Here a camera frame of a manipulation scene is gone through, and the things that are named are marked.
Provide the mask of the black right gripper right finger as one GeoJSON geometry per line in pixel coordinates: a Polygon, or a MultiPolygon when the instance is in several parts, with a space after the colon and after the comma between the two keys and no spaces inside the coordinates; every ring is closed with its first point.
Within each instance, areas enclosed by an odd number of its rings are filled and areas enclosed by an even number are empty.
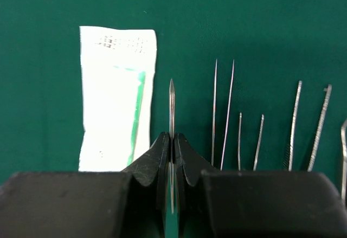
{"type": "Polygon", "coordinates": [[[334,184],[306,171],[221,171],[175,135],[179,237],[346,237],[334,184]]]}

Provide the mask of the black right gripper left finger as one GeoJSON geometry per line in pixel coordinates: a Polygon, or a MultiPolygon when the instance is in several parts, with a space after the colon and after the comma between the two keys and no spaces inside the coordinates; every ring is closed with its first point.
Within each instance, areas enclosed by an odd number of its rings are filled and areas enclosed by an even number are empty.
{"type": "Polygon", "coordinates": [[[18,172],[1,186],[1,237],[164,237],[170,138],[119,172],[18,172]]]}

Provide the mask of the thin steel tweezers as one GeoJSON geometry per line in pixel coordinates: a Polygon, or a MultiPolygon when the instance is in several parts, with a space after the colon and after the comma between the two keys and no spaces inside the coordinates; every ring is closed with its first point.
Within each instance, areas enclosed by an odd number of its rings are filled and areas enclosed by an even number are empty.
{"type": "Polygon", "coordinates": [[[303,82],[299,80],[294,96],[288,143],[284,158],[284,169],[289,171],[297,168],[294,165],[295,148],[298,148],[299,152],[299,168],[304,171],[313,170],[332,93],[332,86],[328,84],[323,90],[324,99],[322,100],[321,108],[312,108],[310,111],[304,111],[300,115],[299,103],[302,87],[303,82]]]}
{"type": "Polygon", "coordinates": [[[250,132],[246,131],[246,136],[243,137],[242,119],[243,119],[243,114],[242,112],[240,112],[239,119],[238,119],[238,129],[237,129],[237,169],[238,170],[242,169],[242,158],[243,158],[243,155],[246,155],[247,158],[250,158],[251,156],[253,156],[251,169],[255,171],[257,169],[258,162],[259,162],[259,154],[260,154],[261,141],[262,141],[262,135],[264,130],[265,115],[262,114],[260,117],[257,139],[255,139],[254,126],[252,126],[251,128],[247,126],[246,130],[250,130],[250,132]]]}
{"type": "Polygon", "coordinates": [[[175,136],[175,87],[173,79],[169,84],[169,135],[170,135],[170,201],[174,213],[174,136],[175,136]]]}
{"type": "Polygon", "coordinates": [[[211,165],[222,170],[227,147],[227,136],[230,122],[230,109],[235,74],[235,61],[224,82],[219,83],[219,60],[213,64],[212,83],[212,121],[211,121],[211,165]]]}

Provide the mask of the white suture packet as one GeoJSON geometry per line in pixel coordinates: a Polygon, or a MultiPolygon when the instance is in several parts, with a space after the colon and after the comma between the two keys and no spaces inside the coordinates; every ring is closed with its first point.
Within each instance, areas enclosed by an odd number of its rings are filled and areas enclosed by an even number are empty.
{"type": "Polygon", "coordinates": [[[121,171],[149,149],[156,57],[151,29],[80,27],[80,171],[121,171]]]}

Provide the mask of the dark green surgical cloth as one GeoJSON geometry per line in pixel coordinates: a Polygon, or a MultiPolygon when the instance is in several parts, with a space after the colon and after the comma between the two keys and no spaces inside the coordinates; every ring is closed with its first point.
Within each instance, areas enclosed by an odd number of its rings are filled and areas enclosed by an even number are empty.
{"type": "MultiPolygon", "coordinates": [[[[324,174],[341,198],[346,0],[1,0],[1,186],[18,172],[84,172],[81,26],[156,33],[150,147],[169,135],[173,79],[175,135],[210,164],[213,64],[219,60],[221,83],[235,61],[221,171],[252,171],[253,156],[246,155],[237,169],[240,112],[243,137],[254,126],[255,139],[265,115],[255,171],[289,171],[284,158],[297,83],[300,115],[321,108],[330,84],[316,162],[306,172],[324,174]]],[[[174,213],[169,148],[164,237],[179,237],[173,154],[174,213]]],[[[304,171],[298,148],[294,165],[291,171],[304,171]]]]}

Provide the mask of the steel scissors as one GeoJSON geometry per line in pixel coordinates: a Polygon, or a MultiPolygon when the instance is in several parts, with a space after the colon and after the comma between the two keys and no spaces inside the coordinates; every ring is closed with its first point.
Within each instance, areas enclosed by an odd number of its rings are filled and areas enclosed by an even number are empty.
{"type": "Polygon", "coordinates": [[[346,126],[347,119],[343,122],[340,129],[340,137],[342,144],[342,183],[341,183],[341,198],[344,205],[346,205],[346,165],[347,165],[347,150],[346,150],[346,126]]]}

